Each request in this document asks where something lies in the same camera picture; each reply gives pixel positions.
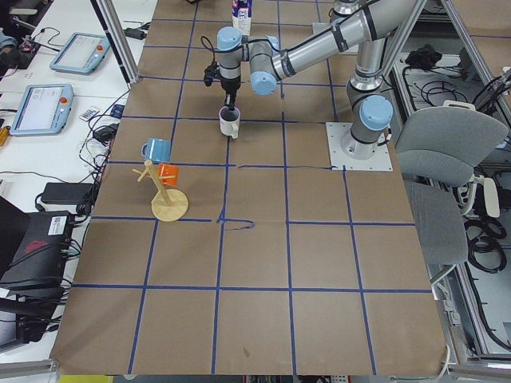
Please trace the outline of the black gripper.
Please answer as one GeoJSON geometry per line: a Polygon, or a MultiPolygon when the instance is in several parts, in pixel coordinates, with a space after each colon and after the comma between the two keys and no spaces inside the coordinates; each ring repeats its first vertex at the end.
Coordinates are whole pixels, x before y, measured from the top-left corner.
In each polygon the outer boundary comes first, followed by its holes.
{"type": "Polygon", "coordinates": [[[225,91],[225,99],[224,99],[224,106],[229,106],[230,109],[234,110],[236,107],[236,95],[237,91],[240,88],[240,78],[220,78],[220,84],[222,89],[225,91]]]}

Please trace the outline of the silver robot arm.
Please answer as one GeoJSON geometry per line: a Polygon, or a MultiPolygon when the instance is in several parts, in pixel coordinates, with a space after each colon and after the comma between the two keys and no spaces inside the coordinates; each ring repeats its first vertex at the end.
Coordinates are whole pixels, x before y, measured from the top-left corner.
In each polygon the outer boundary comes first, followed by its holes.
{"type": "Polygon", "coordinates": [[[236,109],[236,94],[241,85],[242,62],[250,66],[254,93],[267,96],[275,92],[278,81],[357,46],[355,71],[347,83],[347,96],[355,122],[345,146],[355,146],[354,157],[376,145],[389,121],[377,123],[371,112],[382,111],[386,99],[377,94],[383,80],[383,58],[388,35],[400,29],[422,10],[418,1],[337,1],[329,26],[288,48],[279,48],[273,36],[248,36],[234,26],[221,28],[216,35],[212,75],[206,85],[220,80],[225,92],[224,110],[236,109]]]}

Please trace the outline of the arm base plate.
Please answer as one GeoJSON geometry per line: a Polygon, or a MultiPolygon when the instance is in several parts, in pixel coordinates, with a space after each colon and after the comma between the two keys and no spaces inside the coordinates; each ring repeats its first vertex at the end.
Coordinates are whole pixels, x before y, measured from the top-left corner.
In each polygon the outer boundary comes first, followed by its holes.
{"type": "Polygon", "coordinates": [[[359,143],[351,135],[352,123],[327,122],[331,167],[339,171],[392,172],[384,131],[372,144],[359,143]]]}

